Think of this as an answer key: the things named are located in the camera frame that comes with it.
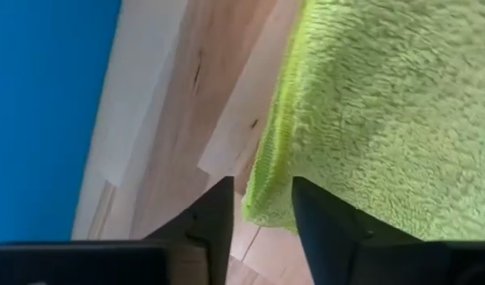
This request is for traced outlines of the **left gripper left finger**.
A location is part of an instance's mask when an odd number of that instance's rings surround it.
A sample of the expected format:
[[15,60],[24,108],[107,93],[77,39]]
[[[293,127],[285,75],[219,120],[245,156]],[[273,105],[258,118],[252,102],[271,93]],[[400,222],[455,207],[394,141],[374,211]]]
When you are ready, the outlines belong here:
[[225,285],[234,224],[234,178],[224,177],[146,236],[165,251],[154,285]]

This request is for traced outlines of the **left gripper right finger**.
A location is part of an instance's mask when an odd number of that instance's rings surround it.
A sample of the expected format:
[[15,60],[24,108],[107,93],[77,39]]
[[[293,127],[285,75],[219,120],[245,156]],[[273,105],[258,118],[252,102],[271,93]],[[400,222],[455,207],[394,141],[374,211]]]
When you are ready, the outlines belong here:
[[305,179],[292,200],[315,285],[445,285],[448,250],[374,218]]

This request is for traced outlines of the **lime green microfiber towel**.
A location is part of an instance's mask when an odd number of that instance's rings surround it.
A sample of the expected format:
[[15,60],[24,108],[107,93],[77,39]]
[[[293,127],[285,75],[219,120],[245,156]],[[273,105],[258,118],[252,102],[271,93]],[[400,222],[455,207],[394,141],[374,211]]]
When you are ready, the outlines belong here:
[[485,0],[305,0],[244,197],[304,177],[424,240],[485,240]]

